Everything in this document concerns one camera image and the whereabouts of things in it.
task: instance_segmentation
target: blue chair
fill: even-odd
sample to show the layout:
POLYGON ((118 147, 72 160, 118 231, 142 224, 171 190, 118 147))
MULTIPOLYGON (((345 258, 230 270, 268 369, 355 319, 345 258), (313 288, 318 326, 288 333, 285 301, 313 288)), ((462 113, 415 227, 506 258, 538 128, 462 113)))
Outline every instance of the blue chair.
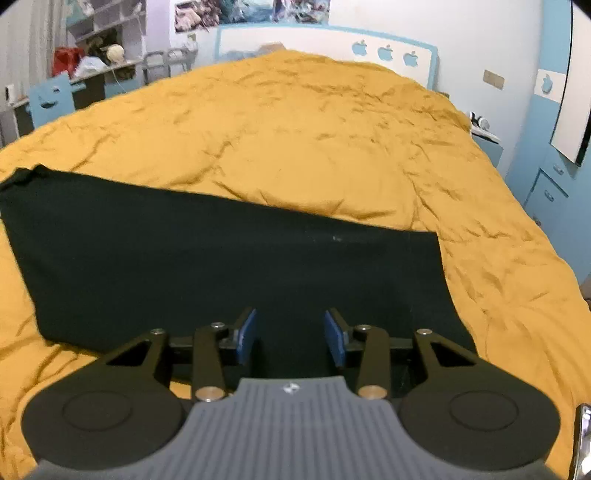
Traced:
POLYGON ((29 109, 35 128, 76 111, 68 74, 63 72, 57 77, 31 87, 29 109))

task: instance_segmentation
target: gray gripper base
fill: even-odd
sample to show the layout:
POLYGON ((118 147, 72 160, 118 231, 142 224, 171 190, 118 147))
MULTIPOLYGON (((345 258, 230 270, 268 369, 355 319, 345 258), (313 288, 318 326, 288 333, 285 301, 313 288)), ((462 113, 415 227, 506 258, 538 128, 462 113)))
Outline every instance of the gray gripper base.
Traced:
POLYGON ((198 403, 179 434, 144 460, 74 471, 48 462, 29 480, 556 480, 542 461, 476 472, 422 450, 392 405, 364 400, 342 377, 241 381, 236 394, 198 403))

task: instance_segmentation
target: black circular cover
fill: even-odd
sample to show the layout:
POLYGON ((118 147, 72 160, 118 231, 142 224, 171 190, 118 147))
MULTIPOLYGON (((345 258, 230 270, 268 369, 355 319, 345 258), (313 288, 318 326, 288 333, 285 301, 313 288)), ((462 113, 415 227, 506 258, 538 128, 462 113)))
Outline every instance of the black circular cover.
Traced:
POLYGON ((500 369, 441 368, 403 398, 408 434, 436 457, 500 471, 544 459, 558 434, 554 404, 500 369))
POLYGON ((178 398, 136 369, 72 375, 26 406, 22 431, 37 459, 97 470, 140 460, 163 447, 183 423, 178 398))

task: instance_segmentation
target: curtain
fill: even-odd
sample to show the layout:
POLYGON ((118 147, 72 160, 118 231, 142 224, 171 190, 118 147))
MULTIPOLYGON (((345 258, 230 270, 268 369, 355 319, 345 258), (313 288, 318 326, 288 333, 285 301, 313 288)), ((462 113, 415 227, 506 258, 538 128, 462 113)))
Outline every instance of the curtain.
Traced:
POLYGON ((65 0, 17 0, 0 16, 0 111, 4 87, 26 95, 51 76, 53 51, 67 45, 65 0))

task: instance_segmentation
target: headphones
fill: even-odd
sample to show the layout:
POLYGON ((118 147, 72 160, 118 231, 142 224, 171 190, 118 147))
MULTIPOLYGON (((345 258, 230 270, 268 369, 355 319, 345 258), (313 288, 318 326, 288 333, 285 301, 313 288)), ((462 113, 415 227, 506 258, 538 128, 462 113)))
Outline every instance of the headphones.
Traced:
POLYGON ((490 123, 486 118, 482 115, 476 116, 474 112, 468 112, 468 118, 470 118, 470 122, 472 125, 478 128, 482 128, 488 132, 488 129, 491 127, 490 123))

